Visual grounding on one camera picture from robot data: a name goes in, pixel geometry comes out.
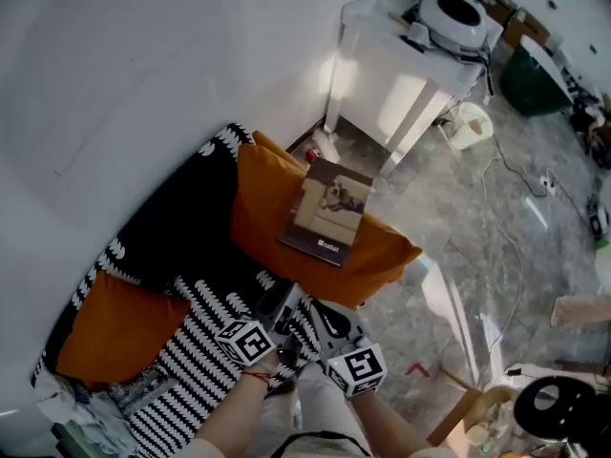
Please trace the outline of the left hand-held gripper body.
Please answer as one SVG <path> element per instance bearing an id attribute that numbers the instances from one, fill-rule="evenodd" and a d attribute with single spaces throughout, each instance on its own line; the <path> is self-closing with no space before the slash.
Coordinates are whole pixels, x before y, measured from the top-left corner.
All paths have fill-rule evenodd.
<path id="1" fill-rule="evenodd" d="M 303 345 L 291 333 L 289 323 L 303 294 L 296 282 L 277 282 L 255 303 L 250 315 L 231 319 L 216 335 L 216 343 L 242 366 L 258 363 L 273 350 L 283 362 L 294 364 Z"/>

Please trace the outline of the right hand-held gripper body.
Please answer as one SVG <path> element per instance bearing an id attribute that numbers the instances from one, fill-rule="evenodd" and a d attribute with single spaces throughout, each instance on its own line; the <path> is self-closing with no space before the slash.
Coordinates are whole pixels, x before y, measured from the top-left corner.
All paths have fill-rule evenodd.
<path id="1" fill-rule="evenodd" d="M 376 390 L 387 376 L 387 365 L 380 344 L 369 339 L 357 312 L 313 299 L 309 314 L 321 347 L 324 374 L 348 398 Z"/>

